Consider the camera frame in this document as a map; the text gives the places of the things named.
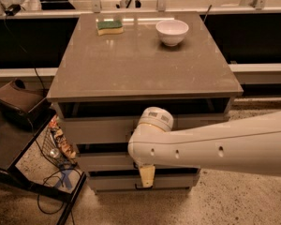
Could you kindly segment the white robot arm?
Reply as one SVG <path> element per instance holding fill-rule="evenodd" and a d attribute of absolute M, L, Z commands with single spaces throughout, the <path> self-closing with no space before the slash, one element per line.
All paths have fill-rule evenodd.
<path fill-rule="evenodd" d="M 172 115 L 146 109 L 129 142 L 142 185 L 157 165 L 281 176 L 281 112 L 174 131 Z"/>

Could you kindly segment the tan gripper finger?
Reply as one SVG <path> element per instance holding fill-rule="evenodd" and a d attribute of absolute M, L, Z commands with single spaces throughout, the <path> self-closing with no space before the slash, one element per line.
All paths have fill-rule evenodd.
<path fill-rule="evenodd" d="M 140 166 L 139 172 L 142 186 L 144 188 L 150 188 L 153 185 L 155 179 L 155 166 Z"/>

